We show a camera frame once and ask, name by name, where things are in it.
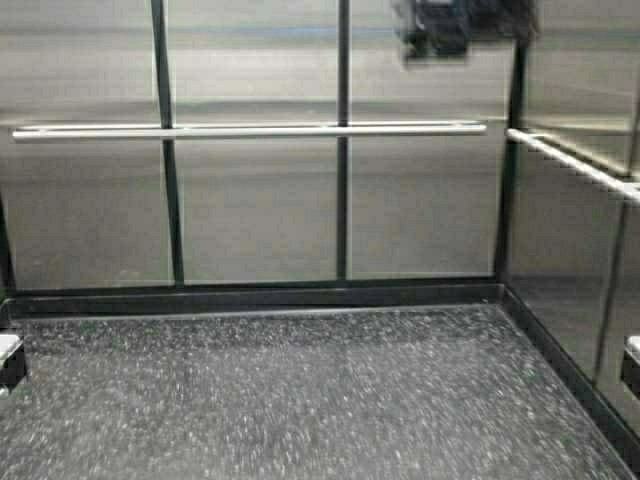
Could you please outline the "robot base left corner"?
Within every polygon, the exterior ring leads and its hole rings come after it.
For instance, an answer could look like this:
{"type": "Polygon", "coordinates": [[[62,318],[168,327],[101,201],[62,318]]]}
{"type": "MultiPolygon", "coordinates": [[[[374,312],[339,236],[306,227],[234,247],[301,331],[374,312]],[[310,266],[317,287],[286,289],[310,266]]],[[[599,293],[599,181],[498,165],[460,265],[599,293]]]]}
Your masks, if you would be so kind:
{"type": "Polygon", "coordinates": [[[23,340],[14,333],[1,333],[1,398],[6,398],[28,376],[23,340]]]}

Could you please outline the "robot base right corner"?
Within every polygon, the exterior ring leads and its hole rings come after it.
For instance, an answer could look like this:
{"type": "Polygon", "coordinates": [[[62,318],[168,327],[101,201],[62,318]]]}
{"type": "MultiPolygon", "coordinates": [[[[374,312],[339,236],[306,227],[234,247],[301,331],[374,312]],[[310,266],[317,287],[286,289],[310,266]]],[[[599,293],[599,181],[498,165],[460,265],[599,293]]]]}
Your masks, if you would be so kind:
{"type": "Polygon", "coordinates": [[[639,344],[638,335],[626,339],[620,375],[623,384],[636,398],[640,396],[639,344]]]}

